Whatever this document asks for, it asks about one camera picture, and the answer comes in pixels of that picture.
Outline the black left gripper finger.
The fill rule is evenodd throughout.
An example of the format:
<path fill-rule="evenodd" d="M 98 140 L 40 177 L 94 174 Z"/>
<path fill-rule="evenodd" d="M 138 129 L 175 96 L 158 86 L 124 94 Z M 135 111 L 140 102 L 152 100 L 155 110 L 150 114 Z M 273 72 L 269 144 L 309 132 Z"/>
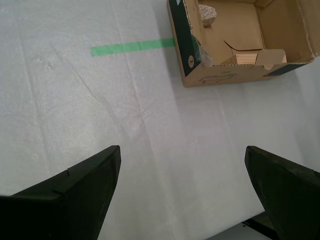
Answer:
<path fill-rule="evenodd" d="M 2 240 L 96 240 L 112 201 L 121 150 L 110 146 L 67 170 L 0 197 Z"/>
<path fill-rule="evenodd" d="M 256 146 L 244 158 L 252 186 L 281 240 L 320 238 L 320 174 Z"/>

